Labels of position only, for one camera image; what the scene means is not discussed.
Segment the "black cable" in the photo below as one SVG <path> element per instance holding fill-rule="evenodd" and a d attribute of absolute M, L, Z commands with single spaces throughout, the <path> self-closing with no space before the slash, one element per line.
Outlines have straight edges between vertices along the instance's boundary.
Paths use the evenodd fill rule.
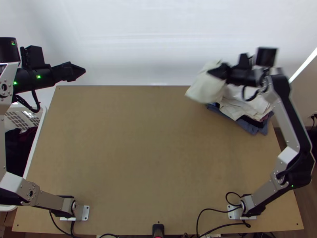
<path fill-rule="evenodd" d="M 40 102 L 38 101 L 37 99 L 37 96 L 36 96 L 36 92 L 35 90 L 31 90 L 32 92 L 32 96 L 34 98 L 34 101 L 35 101 L 35 104 L 36 104 L 36 109 L 32 108 L 26 100 L 24 100 L 24 98 L 22 98 L 20 95 L 14 95 L 13 96 L 13 99 L 16 100 L 17 102 L 21 103 L 23 106 L 25 106 L 27 109 L 29 109 L 31 112 L 34 112 L 34 113 L 38 113 L 40 110 L 41 110 L 41 107 L 40 107 Z"/>
<path fill-rule="evenodd" d="M 315 126 L 315 117 L 314 117 L 314 116 L 311 116 L 310 118 L 312 118 L 312 120 L 313 120 L 314 122 L 313 122 L 313 126 L 311 127 L 311 129 L 310 129 L 309 131 L 311 131 L 311 130 L 314 128 L 314 126 Z"/>
<path fill-rule="evenodd" d="M 228 213 L 228 212 L 237 210 L 237 209 L 239 209 L 239 208 L 240 208 L 240 207 L 236 207 L 236 208 L 234 208 L 234 209 L 232 209 L 232 210 L 229 210 L 229 211 L 220 211 L 220 210 L 213 209 L 213 208 L 205 208 L 205 209 L 203 209 L 203 210 L 199 213 L 199 215 L 198 215 L 198 217 L 197 217 L 197 221 L 196 221 L 196 235 L 197 235 L 197 238 L 200 237 L 200 236 L 198 235 L 198 222 L 199 222 L 199 218 L 200 218 L 201 214 L 202 214 L 204 211 L 216 211 L 216 212 L 221 212 L 221 213 Z"/>
<path fill-rule="evenodd" d="M 253 94 L 253 96 L 251 96 L 251 97 L 248 98 L 248 99 L 245 99 L 245 97 L 244 97 L 245 88 L 246 88 L 246 86 L 243 86 L 243 88 L 242 88 L 242 99 L 243 99 L 244 101 L 250 102 L 250 101 L 252 101 L 253 99 L 256 98 L 256 96 L 257 96 L 258 93 L 259 93 L 259 90 L 257 89 L 257 90 L 255 91 L 255 93 Z"/>
<path fill-rule="evenodd" d="M 74 236 L 74 225 L 75 225 L 75 221 L 72 221 L 71 223 L 71 235 Z"/>
<path fill-rule="evenodd" d="M 273 236 L 273 238 L 276 238 L 276 236 L 273 234 L 273 232 L 270 232 L 270 234 Z"/>
<path fill-rule="evenodd" d="M 242 220 L 241 223 L 229 223 L 229 224 L 225 224 L 225 225 L 222 225 L 222 226 L 218 226 L 218 227 L 216 227 L 216 228 L 214 228 L 214 229 L 211 229 L 211 230 L 205 232 L 204 234 L 202 234 L 201 236 L 198 236 L 197 238 L 203 237 L 203 236 L 205 236 L 205 235 L 207 235 L 207 234 L 209 234 L 209 233 L 211 233 L 211 232 L 213 232 L 213 231 L 215 231 L 215 230 L 218 230 L 218 229 L 220 229 L 220 228 L 223 228 L 223 227 L 227 227 L 227 226 L 237 226 L 237 225 L 245 225 L 245 226 L 248 227 L 248 228 L 251 227 L 251 225 L 248 224 L 248 223 L 246 223 L 245 220 Z"/>
<path fill-rule="evenodd" d="M 241 198 L 241 196 L 240 196 L 239 194 L 237 194 L 236 192 L 227 192 L 227 193 L 225 194 L 225 200 L 227 201 L 227 203 L 229 203 L 229 204 L 232 205 L 232 206 L 240 206 L 240 207 L 241 207 L 240 204 L 232 204 L 231 202 L 228 201 L 228 195 L 229 195 L 229 194 L 235 194 L 235 195 L 237 195 L 239 198 Z"/>
<path fill-rule="evenodd" d="M 81 237 L 78 237 L 78 236 L 74 236 L 74 235 L 72 235 L 72 234 L 69 234 L 69 233 L 63 231 L 62 229 L 60 229 L 60 228 L 56 225 L 56 223 L 55 223 L 55 221 L 54 221 L 54 218 L 53 218 L 53 216 L 52 216 L 51 211 L 50 211 L 50 217 L 51 217 L 51 219 L 52 219 L 52 222 L 53 222 L 54 226 L 55 226 L 60 232 L 64 233 L 65 235 L 68 235 L 68 236 L 70 236 L 70 237 L 72 237 L 72 238 L 81 238 Z"/>
<path fill-rule="evenodd" d="M 114 235 L 114 234 L 111 234 L 111 233 L 106 233 L 106 234 L 103 234 L 103 235 L 102 235 L 102 236 L 100 236 L 99 238 L 102 238 L 102 237 L 104 237 L 104 236 L 113 236 L 113 237 L 115 237 L 115 238 L 119 238 L 119 236 Z"/>
<path fill-rule="evenodd" d="M 69 234 L 69 233 L 63 231 L 62 229 L 60 229 L 60 228 L 57 226 L 57 224 L 56 224 L 55 221 L 54 221 L 54 218 L 53 218 L 53 216 L 52 216 L 51 211 L 50 211 L 50 217 L 51 217 L 51 219 L 52 219 L 52 222 L 53 222 L 54 226 L 55 226 L 60 232 L 64 233 L 65 235 L 68 235 L 68 236 L 70 236 L 70 237 L 72 237 L 72 238 L 82 238 L 82 237 L 78 237 L 78 236 L 73 235 L 73 230 L 72 230 L 72 229 L 74 228 L 75 221 L 72 222 L 71 234 Z M 119 238 L 119 236 L 114 235 L 114 234 L 111 234 L 111 233 L 103 234 L 101 237 L 104 237 L 104 236 L 113 236 L 113 237 L 115 237 L 115 238 Z"/>

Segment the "wooden floor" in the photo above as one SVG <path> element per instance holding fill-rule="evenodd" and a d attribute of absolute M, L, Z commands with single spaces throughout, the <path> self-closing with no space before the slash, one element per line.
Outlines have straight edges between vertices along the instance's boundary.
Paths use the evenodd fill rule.
<path fill-rule="evenodd" d="M 280 131 L 276 130 L 276 136 L 279 141 L 281 150 L 283 150 L 286 146 L 283 136 Z M 295 231 L 282 231 L 282 232 L 274 232 L 276 238 L 316 238 L 317 237 L 317 168 L 315 167 L 312 174 L 312 182 L 311 184 L 294 190 L 295 196 L 297 199 L 298 207 L 300 210 L 300 214 L 302 216 L 304 230 L 295 230 Z M 4 238 L 14 237 L 14 233 L 16 232 L 7 232 L 4 235 Z M 24 238 L 67 238 L 69 236 L 66 235 L 54 235 L 54 234 L 32 234 L 28 233 L 23 235 L 24 233 L 20 233 L 17 237 Z M 93 238 L 95 236 L 81 236 L 86 238 Z M 246 238 L 253 237 L 253 234 L 248 234 Z"/>

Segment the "wooden table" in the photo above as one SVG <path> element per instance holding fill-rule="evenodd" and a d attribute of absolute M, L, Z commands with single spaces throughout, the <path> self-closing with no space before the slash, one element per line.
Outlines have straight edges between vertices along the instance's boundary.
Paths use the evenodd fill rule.
<path fill-rule="evenodd" d="M 149 235 L 158 221 L 166 234 L 194 234 L 202 209 L 226 210 L 226 192 L 266 182 L 280 149 L 272 125 L 252 136 L 184 97 L 187 88 L 57 87 L 27 179 L 90 205 L 77 234 Z M 207 211 L 199 232 L 231 222 Z M 69 231 L 69 222 L 57 223 Z M 303 229 L 294 193 L 250 224 L 217 233 Z M 48 211 L 33 207 L 18 209 L 13 230 L 59 233 Z"/>

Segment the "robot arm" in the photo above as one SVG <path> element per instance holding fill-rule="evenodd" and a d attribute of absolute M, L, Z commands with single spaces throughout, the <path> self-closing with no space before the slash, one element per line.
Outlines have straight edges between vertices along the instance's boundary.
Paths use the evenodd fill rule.
<path fill-rule="evenodd" d="M 258 87 L 258 94 L 272 105 L 287 147 L 278 155 L 268 181 L 252 194 L 240 200 L 241 209 L 229 213 L 231 219 L 254 219 L 265 206 L 289 190 L 300 188 L 311 182 L 315 159 L 311 154 L 311 142 L 290 100 L 290 85 L 280 69 L 269 75 L 276 49 L 259 48 L 256 64 L 268 67 L 252 69 L 252 58 L 241 54 L 239 64 L 229 67 L 223 64 L 208 71 L 213 76 L 226 79 L 227 83 Z"/>
<path fill-rule="evenodd" d="M 89 206 L 79 205 L 72 196 L 57 196 L 6 169 L 4 114 L 17 93 L 55 85 L 61 80 L 74 81 L 85 69 L 70 62 L 50 67 L 44 63 L 42 49 L 21 48 L 22 68 L 15 38 L 0 38 L 0 204 L 33 206 L 50 210 L 61 220 L 86 221 Z"/>

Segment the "screw hole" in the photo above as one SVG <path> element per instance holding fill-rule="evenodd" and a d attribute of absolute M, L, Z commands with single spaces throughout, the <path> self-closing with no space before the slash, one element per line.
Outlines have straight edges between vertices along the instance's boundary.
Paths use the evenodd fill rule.
<path fill-rule="evenodd" d="M 3 84 L 3 85 L 1 85 L 1 89 L 2 89 L 3 91 L 6 91 L 6 90 L 8 89 L 8 87 L 7 87 L 6 84 Z"/>

